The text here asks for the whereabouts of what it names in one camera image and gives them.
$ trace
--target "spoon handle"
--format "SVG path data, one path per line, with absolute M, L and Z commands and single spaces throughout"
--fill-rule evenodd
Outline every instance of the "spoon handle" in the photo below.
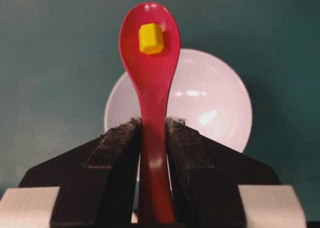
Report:
M 140 156 L 139 223 L 173 223 L 174 207 L 169 184 L 165 139 L 165 106 L 143 109 Z

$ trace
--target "black felt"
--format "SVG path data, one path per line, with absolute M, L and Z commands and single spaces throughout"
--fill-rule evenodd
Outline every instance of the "black felt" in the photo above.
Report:
M 167 121 L 166 130 L 172 195 L 180 222 L 204 227 L 245 227 L 238 185 L 280 184 L 268 165 L 182 123 Z
M 60 187 L 52 228 L 128 224 L 140 141 L 140 123 L 132 120 L 29 169 L 19 187 Z

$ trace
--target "white bowl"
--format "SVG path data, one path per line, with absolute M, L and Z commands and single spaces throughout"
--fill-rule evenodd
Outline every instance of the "white bowl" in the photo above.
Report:
M 252 107 L 239 76 L 215 56 L 181 49 L 170 90 L 167 116 L 186 119 L 202 135 L 243 152 L 252 126 Z M 108 98 L 104 131 L 140 116 L 134 86 L 125 72 Z

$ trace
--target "yellow block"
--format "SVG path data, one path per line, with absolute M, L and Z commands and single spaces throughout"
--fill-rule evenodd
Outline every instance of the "yellow block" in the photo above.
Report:
M 145 54 L 159 53 L 164 48 L 161 26 L 153 23 L 144 24 L 139 29 L 139 48 Z

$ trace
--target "plastic spoon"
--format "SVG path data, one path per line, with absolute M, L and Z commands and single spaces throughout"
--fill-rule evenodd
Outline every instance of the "plastic spoon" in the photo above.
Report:
M 162 26 L 164 49 L 146 55 L 139 51 L 141 25 Z M 172 78 L 180 52 L 180 32 L 174 17 L 161 4 L 146 2 L 126 15 L 119 50 L 140 102 L 142 149 L 140 156 L 139 223 L 175 221 L 167 168 L 165 116 Z

